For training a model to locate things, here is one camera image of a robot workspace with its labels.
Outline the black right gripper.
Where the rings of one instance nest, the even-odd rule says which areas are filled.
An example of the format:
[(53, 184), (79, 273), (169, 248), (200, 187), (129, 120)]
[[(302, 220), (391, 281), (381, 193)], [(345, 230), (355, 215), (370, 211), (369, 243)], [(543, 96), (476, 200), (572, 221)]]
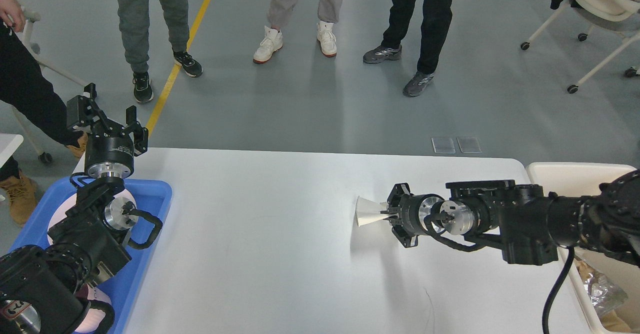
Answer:
[(441, 234), (444, 229), (432, 222), (432, 209), (445, 199), (437, 194), (414, 195), (407, 182), (396, 183), (386, 200), (381, 214), (391, 226), (391, 233), (404, 248), (418, 246), (418, 236)]

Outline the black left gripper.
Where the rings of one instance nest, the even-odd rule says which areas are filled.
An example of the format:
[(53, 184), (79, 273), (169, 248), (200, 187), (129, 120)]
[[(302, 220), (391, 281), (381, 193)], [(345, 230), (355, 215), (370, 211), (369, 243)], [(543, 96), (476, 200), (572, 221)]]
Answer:
[(149, 130), (137, 118), (137, 107), (126, 109), (125, 136), (113, 136), (114, 125), (98, 107), (96, 84), (89, 83), (82, 95), (76, 95), (66, 104), (66, 127), (69, 131), (82, 131), (87, 140), (84, 172), (94, 179), (117, 177), (126, 179), (134, 173), (134, 156), (148, 150)]

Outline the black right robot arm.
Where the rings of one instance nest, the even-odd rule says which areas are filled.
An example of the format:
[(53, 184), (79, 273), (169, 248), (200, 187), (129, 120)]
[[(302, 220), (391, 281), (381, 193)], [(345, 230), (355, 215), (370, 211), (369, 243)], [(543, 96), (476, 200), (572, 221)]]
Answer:
[(639, 265), (639, 171), (599, 184), (599, 195), (544, 195), (539, 184), (512, 179), (448, 182), (450, 198), (414, 195), (409, 184), (393, 186), (382, 211), (394, 236), (406, 248), (430, 236), (452, 249), (501, 250), (508, 264), (541, 266), (567, 260), (546, 299), (542, 331), (549, 332), (553, 301), (567, 278), (575, 247), (592, 250), (622, 263)]

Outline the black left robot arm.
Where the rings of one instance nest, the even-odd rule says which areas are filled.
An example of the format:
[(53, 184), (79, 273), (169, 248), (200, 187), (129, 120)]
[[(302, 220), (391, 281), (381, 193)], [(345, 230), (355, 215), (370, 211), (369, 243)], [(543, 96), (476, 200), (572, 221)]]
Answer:
[(127, 248), (144, 250), (163, 222), (118, 194), (134, 173), (134, 158), (147, 151), (149, 131), (126, 109), (126, 123), (110, 120), (96, 103), (90, 83), (84, 95), (67, 102), (67, 127), (87, 131), (84, 170), (71, 184), (75, 204), (48, 230), (52, 245), (24, 245), (1, 258), (1, 332), (71, 334), (91, 310), (104, 316), (95, 332), (106, 334), (115, 322), (114, 307), (80, 295), (131, 261)]

